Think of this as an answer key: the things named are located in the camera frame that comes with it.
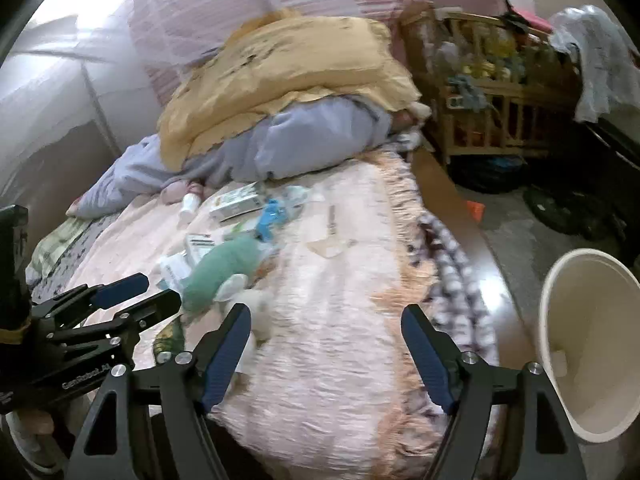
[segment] beige bucket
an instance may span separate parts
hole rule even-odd
[[[576,435],[607,442],[640,412],[640,285],[612,256],[565,254],[540,298],[538,352]]]

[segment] blue cloth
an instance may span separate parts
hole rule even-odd
[[[359,96],[331,96],[294,103],[169,171],[160,158],[158,135],[129,146],[78,203],[76,216],[100,218],[124,209],[140,194],[153,195],[175,180],[228,182],[287,178],[339,164],[386,140],[391,116]]]

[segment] gray floor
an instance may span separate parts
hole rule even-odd
[[[458,186],[458,192],[466,200],[481,202],[486,206],[480,227],[535,344],[538,301],[546,274],[554,262],[568,251],[583,247],[596,248],[616,256],[618,245],[612,237],[589,242],[582,237],[553,231],[532,215],[522,198],[523,191],[517,189],[510,193],[489,195]],[[640,478],[640,470],[630,471],[640,459],[638,420],[619,439],[606,444],[581,445],[580,450],[589,480]]]

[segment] green plaid fabric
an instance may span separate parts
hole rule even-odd
[[[91,220],[68,218],[45,236],[33,251],[31,267],[46,278],[53,272],[56,263],[67,248],[89,227]]]

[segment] bed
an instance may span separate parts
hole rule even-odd
[[[404,479],[428,468],[447,420],[426,395],[400,335],[406,304],[420,304],[460,348],[497,362],[468,258],[423,208],[408,163],[392,148],[397,145],[286,181],[309,187],[311,198],[281,233],[271,271],[254,283],[274,298],[274,332],[258,347],[249,380],[235,384],[209,415],[275,479]],[[306,242],[326,234],[331,204],[338,232],[354,243],[324,260]],[[137,197],[104,221],[65,288],[143,272],[151,284],[147,295],[156,293],[158,258],[182,250],[187,233],[221,227],[208,213],[209,202],[188,227],[178,225],[179,207],[158,196]],[[88,231],[60,262],[86,249]],[[130,303],[98,311],[87,323],[109,320]],[[188,325],[187,349],[221,318],[213,307]],[[141,334],[137,367],[154,365],[154,337],[170,321]]]

